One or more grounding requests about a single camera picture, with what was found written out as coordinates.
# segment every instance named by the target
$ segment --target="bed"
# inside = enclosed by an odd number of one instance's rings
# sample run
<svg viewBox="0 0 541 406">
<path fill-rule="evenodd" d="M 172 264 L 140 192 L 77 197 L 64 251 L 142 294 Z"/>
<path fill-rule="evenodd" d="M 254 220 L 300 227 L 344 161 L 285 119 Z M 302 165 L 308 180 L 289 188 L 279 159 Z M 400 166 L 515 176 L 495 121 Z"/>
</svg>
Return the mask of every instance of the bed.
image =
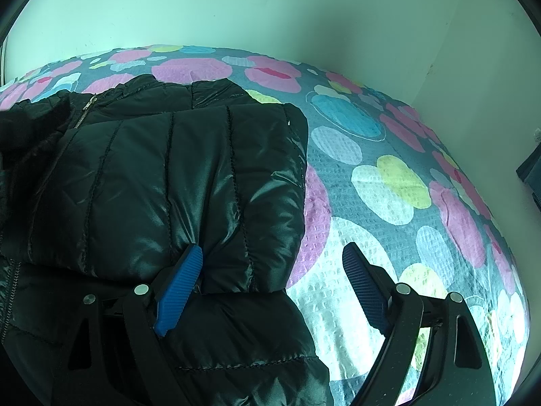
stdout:
<svg viewBox="0 0 541 406">
<path fill-rule="evenodd" d="M 225 48 L 152 45 L 45 65 L 0 88 L 0 110 L 67 89 L 98 93 L 151 73 L 190 84 L 229 78 L 260 102 L 291 103 L 309 126 L 306 233 L 287 292 L 328 366 L 336 406 L 362 386 L 383 342 L 342 268 L 354 241 L 395 282 L 443 298 L 461 293 L 491 364 L 498 405 L 518 379 L 529 334 L 515 258 L 490 210 L 415 109 L 339 74 Z M 428 331 L 397 404 L 408 401 Z"/>
</svg>

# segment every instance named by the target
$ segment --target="jacket zipper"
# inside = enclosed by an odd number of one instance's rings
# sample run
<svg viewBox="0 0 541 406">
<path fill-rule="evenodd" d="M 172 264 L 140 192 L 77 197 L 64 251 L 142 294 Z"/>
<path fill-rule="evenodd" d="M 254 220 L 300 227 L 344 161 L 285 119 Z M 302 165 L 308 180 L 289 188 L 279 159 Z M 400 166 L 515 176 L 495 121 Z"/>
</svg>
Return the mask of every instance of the jacket zipper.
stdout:
<svg viewBox="0 0 541 406">
<path fill-rule="evenodd" d="M 82 110 L 82 114 L 80 115 L 80 118 L 79 120 L 77 121 L 77 123 L 75 124 L 74 128 L 79 128 L 80 125 L 83 123 L 83 120 L 85 120 L 87 114 L 88 114 L 88 109 L 90 107 L 92 107 L 92 104 L 94 104 L 94 102 L 96 102 L 96 99 L 97 99 L 98 95 L 97 94 L 94 94 L 94 96 L 88 101 L 88 103 L 83 107 L 83 110 Z"/>
<path fill-rule="evenodd" d="M 11 285 L 9 288 L 9 297 L 7 298 L 7 306 L 4 309 L 4 320 L 2 325 L 2 334 L 0 335 L 0 344 L 4 343 L 5 336 L 7 334 L 7 326 L 9 324 L 9 318 L 13 310 L 13 302 L 15 300 L 15 291 L 19 282 L 19 272 L 21 270 L 21 262 L 18 262 L 11 270 Z"/>
</svg>

